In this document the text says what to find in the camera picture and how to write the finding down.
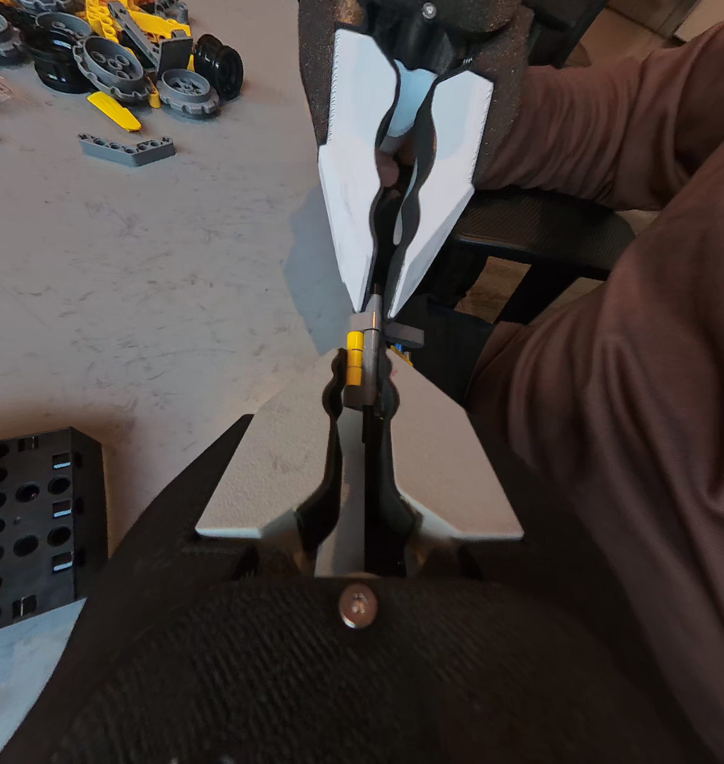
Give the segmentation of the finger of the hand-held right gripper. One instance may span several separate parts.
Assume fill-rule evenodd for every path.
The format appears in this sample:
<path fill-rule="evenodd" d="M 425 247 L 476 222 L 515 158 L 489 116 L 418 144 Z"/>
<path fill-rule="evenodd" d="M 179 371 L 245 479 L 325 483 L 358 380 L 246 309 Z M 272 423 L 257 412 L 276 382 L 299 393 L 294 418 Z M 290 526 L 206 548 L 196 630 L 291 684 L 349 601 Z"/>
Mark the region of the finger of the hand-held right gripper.
<path fill-rule="evenodd" d="M 462 69 L 436 79 L 418 110 L 413 173 L 386 282 L 388 317 L 416 291 L 474 194 L 492 91 L 490 80 Z"/>
<path fill-rule="evenodd" d="M 376 151 L 398 91 L 398 70 L 372 37 L 335 31 L 328 135 L 318 168 L 338 272 L 355 312 L 366 303 L 377 247 L 373 214 L 382 181 Z"/>

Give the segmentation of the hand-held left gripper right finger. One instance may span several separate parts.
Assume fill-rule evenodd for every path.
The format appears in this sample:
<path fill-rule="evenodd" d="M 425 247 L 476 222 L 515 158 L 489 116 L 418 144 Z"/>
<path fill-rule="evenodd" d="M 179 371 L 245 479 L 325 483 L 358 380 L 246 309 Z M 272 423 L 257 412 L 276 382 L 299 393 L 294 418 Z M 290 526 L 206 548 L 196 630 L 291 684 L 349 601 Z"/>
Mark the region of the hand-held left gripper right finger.
<path fill-rule="evenodd" d="M 523 539 L 519 518 L 466 411 L 403 358 L 387 357 L 392 482 L 411 521 L 405 561 L 477 542 Z"/>

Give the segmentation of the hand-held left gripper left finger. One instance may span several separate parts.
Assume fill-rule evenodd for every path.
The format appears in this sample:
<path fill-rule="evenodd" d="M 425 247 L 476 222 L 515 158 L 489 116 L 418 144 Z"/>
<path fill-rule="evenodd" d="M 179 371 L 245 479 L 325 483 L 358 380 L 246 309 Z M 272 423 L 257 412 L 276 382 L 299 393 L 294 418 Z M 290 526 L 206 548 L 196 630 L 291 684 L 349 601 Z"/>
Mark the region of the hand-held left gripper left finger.
<path fill-rule="evenodd" d="M 252 416 L 196 533 L 288 552 L 313 568 L 340 514 L 346 352 L 333 349 Z"/>

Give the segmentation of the small yellow grey brick assembly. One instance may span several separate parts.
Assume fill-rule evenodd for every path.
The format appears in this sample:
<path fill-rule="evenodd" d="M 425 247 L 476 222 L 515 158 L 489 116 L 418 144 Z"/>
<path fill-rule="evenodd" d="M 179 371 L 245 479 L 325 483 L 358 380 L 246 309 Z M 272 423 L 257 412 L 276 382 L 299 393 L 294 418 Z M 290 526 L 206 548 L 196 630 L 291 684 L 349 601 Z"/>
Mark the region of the small yellow grey brick assembly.
<path fill-rule="evenodd" d="M 364 411 L 379 398 L 379 361 L 389 346 L 411 351 L 424 346 L 424 331 L 386 319 L 379 286 L 363 299 L 363 310 L 349 318 L 347 333 L 347 377 L 344 406 Z"/>

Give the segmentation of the person's right forearm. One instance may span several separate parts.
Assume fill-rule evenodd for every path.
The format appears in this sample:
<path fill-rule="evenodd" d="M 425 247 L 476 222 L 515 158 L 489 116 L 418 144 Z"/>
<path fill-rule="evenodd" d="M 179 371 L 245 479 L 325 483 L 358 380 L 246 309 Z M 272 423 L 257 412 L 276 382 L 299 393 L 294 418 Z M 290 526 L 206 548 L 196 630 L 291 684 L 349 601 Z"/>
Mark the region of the person's right forearm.
<path fill-rule="evenodd" d="M 478 189 L 547 189 L 657 212 L 688 192 L 724 208 L 724 22 L 601 66 L 530 68 Z"/>

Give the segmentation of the grey desk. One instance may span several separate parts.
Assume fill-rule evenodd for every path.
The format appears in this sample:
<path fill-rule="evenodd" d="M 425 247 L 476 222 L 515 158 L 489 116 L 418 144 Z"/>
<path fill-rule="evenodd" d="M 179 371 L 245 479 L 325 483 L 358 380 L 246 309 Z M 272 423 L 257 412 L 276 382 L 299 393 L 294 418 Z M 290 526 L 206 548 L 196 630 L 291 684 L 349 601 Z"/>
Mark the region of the grey desk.
<path fill-rule="evenodd" d="M 349 313 L 299 74 L 302 2 L 189 2 L 195 34 L 242 56 L 214 119 L 139 110 L 176 156 L 83 96 L 4 70 L 0 104 L 0 440 L 75 427 L 103 446 L 109 548 L 244 413 L 341 343 Z"/>

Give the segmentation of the person's right hand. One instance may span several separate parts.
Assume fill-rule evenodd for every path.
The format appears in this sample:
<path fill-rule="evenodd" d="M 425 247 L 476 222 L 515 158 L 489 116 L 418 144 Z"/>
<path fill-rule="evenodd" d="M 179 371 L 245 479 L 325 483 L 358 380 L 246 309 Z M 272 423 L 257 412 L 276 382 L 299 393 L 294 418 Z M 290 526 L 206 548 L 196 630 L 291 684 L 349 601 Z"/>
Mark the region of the person's right hand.
<path fill-rule="evenodd" d="M 377 149 L 376 167 L 381 184 L 404 193 L 412 179 L 414 160 L 414 150 L 408 143 L 400 146 L 393 154 Z"/>

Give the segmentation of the person's black pants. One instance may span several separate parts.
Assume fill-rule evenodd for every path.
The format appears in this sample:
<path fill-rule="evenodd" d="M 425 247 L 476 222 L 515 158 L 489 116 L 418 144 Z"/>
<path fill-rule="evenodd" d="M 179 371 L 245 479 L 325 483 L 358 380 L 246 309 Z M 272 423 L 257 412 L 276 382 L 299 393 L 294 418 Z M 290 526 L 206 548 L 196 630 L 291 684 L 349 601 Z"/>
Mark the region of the person's black pants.
<path fill-rule="evenodd" d="M 475 419 L 499 431 L 507 429 L 509 416 L 510 376 L 508 369 L 492 368 L 490 361 L 499 360 L 504 339 L 497 325 L 457 311 L 433 296 L 414 296 L 402 311 L 405 325 L 424 331 L 424 346 L 414 349 L 414 369 L 439 390 L 456 401 Z M 375 407 L 365 409 L 363 431 L 374 427 Z"/>

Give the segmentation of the black office chair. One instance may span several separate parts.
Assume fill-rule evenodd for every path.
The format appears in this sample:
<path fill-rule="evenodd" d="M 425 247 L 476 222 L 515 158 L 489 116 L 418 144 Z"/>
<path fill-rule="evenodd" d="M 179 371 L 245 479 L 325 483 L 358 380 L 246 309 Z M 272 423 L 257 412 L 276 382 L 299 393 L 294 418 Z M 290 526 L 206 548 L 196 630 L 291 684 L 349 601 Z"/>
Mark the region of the black office chair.
<path fill-rule="evenodd" d="M 541 189 L 476 192 L 424 280 L 454 308 L 489 257 L 528 266 L 498 322 L 531 324 L 579 278 L 606 281 L 634 232 L 603 205 Z"/>

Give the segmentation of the person in brown sleeve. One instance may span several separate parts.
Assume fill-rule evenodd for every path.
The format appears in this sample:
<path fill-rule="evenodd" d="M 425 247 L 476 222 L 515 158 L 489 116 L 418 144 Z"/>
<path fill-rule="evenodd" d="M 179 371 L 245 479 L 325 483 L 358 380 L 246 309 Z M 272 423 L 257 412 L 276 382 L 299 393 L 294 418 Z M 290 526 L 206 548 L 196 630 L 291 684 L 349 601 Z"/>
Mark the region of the person in brown sleeve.
<path fill-rule="evenodd" d="M 469 408 L 577 512 L 724 762 L 724 140 L 604 284 L 495 329 Z"/>

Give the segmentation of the grey angled beam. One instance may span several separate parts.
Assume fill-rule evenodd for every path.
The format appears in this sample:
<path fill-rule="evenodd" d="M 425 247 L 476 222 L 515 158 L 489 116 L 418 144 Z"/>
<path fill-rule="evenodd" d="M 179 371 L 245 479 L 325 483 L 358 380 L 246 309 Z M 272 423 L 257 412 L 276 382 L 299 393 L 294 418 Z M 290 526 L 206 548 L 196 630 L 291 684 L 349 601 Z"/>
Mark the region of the grey angled beam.
<path fill-rule="evenodd" d="M 82 133 L 78 135 L 78 142 L 84 155 L 125 167 L 143 167 L 176 155 L 176 146 L 168 137 L 122 144 Z"/>

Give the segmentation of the yellow wedge piece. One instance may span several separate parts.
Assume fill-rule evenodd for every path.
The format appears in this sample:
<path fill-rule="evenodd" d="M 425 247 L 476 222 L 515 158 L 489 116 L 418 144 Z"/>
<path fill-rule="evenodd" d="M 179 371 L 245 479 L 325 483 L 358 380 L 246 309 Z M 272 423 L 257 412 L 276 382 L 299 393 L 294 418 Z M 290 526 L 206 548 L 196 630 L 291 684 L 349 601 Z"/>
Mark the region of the yellow wedge piece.
<path fill-rule="evenodd" d="M 141 131 L 139 120 L 112 96 L 97 91 L 88 96 L 88 102 L 121 129 L 130 133 Z"/>

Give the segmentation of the black brick block with holes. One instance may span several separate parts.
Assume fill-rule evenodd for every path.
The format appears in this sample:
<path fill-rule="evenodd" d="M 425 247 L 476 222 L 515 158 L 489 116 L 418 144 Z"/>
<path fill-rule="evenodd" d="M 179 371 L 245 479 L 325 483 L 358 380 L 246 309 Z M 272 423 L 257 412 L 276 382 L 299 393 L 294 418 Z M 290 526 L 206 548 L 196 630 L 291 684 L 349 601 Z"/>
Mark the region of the black brick block with holes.
<path fill-rule="evenodd" d="M 0 629 L 88 597 L 107 560 L 102 445 L 71 427 L 0 440 Z"/>

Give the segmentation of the pile of grey black wheels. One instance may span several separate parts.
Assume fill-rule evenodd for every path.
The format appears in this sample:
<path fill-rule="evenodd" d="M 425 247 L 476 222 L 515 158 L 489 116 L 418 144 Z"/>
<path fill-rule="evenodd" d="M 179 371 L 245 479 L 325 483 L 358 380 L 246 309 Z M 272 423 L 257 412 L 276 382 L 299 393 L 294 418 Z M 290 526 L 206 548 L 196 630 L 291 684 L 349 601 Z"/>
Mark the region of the pile of grey black wheels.
<path fill-rule="evenodd" d="M 0 2 L 0 67 L 28 60 L 50 90 L 195 120 L 217 116 L 244 83 L 235 49 L 192 36 L 185 2 Z"/>

